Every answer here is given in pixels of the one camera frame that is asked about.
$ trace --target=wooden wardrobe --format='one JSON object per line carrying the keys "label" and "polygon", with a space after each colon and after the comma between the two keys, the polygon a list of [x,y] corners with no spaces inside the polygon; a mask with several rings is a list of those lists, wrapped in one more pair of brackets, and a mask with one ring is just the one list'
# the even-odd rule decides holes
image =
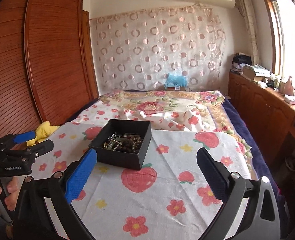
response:
{"label": "wooden wardrobe", "polygon": [[62,125],[98,96],[86,22],[82,0],[2,0],[0,137]]}

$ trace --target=screw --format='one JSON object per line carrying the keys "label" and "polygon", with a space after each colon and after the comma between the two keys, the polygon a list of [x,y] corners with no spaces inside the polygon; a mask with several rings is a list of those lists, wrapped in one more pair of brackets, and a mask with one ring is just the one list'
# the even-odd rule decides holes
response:
{"label": "screw", "polygon": [[237,172],[232,172],[232,173],[231,173],[231,177],[232,177],[233,179],[239,179],[239,178],[240,178],[240,175],[239,175]]}
{"label": "screw", "polygon": [[268,177],[266,177],[266,176],[262,176],[262,181],[263,182],[265,182],[265,183],[268,183],[269,182],[269,179],[268,179]]}
{"label": "screw", "polygon": [[63,173],[60,172],[60,171],[57,171],[57,172],[54,173],[54,178],[56,178],[56,179],[59,179],[59,178],[61,178],[62,176],[63,176]]}
{"label": "screw", "polygon": [[25,177],[24,181],[27,183],[27,182],[30,182],[32,180],[32,177],[31,176],[27,176]]}

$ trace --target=bedspread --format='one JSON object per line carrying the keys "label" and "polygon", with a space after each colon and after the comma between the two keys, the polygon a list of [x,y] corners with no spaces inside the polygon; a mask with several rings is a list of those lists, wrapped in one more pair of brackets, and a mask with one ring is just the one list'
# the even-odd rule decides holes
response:
{"label": "bedspread", "polygon": [[[100,130],[93,127],[75,122],[60,127],[49,137],[53,151],[36,159],[32,176],[48,178],[79,160]],[[152,130],[141,171],[97,163],[72,205],[97,240],[199,239],[222,204],[196,163],[203,146],[230,172],[250,178],[238,143],[226,133]],[[58,233],[66,237],[51,202],[46,203]],[[246,203],[226,238],[235,234]]]}
{"label": "bedspread", "polygon": [[[110,119],[140,120],[150,121],[155,130],[221,131],[238,141],[251,171],[251,147],[235,131],[223,102],[219,91],[114,91],[102,95],[73,121],[104,126]],[[252,179],[257,179],[255,172],[252,172]]]}

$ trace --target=black box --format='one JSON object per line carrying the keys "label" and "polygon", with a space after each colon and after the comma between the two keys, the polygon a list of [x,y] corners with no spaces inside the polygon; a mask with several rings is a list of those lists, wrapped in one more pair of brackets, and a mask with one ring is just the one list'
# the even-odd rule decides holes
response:
{"label": "black box", "polygon": [[[103,149],[103,143],[115,132],[140,135],[143,142],[138,154]],[[151,122],[111,119],[91,141],[89,147],[96,150],[98,162],[139,171],[142,169],[151,138]]]}

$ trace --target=dark blue gripper pad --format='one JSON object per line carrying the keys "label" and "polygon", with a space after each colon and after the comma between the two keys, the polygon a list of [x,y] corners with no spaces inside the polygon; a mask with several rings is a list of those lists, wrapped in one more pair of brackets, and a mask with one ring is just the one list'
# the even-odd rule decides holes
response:
{"label": "dark blue gripper pad", "polygon": [[20,144],[20,143],[27,142],[29,140],[33,140],[35,139],[35,137],[36,137],[36,133],[34,131],[25,132],[15,136],[15,138],[13,139],[13,142]]}
{"label": "dark blue gripper pad", "polygon": [[65,198],[68,203],[71,203],[72,200],[79,196],[96,163],[96,150],[87,150],[85,156],[66,182]]}
{"label": "dark blue gripper pad", "polygon": [[215,166],[213,158],[205,148],[201,148],[197,151],[196,162],[200,167],[214,196],[217,199],[220,199],[223,202],[225,202],[228,199],[228,195],[226,193],[228,184],[222,176],[222,174],[220,173],[220,171]]}

